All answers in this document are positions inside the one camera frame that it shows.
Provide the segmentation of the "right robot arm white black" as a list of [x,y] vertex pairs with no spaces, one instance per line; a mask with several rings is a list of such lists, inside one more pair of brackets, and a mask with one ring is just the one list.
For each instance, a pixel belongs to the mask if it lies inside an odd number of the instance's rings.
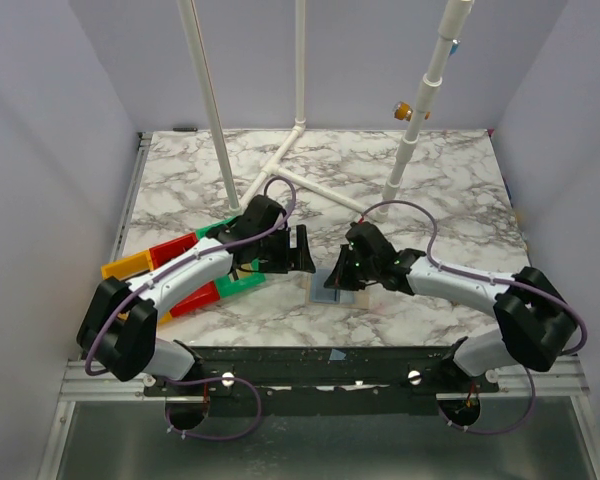
[[372,283],[410,296],[440,298],[493,318],[495,329],[454,343],[440,379],[460,392],[491,369],[519,364],[549,371],[576,330],[574,316],[546,276],[525,267],[498,278],[456,265],[436,265],[426,252],[397,250],[369,222],[353,223],[340,248],[327,289],[360,291]]

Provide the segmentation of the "beige card holder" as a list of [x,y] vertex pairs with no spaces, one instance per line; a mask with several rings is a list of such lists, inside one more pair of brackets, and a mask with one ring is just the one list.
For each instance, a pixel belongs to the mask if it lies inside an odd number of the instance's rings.
[[304,282],[307,305],[326,305],[341,308],[369,309],[369,294],[366,291],[345,291],[328,289],[324,283],[330,275],[327,269],[319,268],[307,274]]

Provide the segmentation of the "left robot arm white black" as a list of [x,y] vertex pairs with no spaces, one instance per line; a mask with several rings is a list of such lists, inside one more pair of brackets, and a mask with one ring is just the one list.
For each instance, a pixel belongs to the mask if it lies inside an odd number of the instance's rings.
[[196,354],[158,337],[159,320],[200,288],[255,263],[261,273],[316,268],[305,225],[287,226],[287,208],[255,196],[243,214],[209,228],[197,243],[157,269],[129,280],[110,276],[97,286],[77,333],[88,361],[120,381],[139,374],[167,378],[181,395],[202,380]]

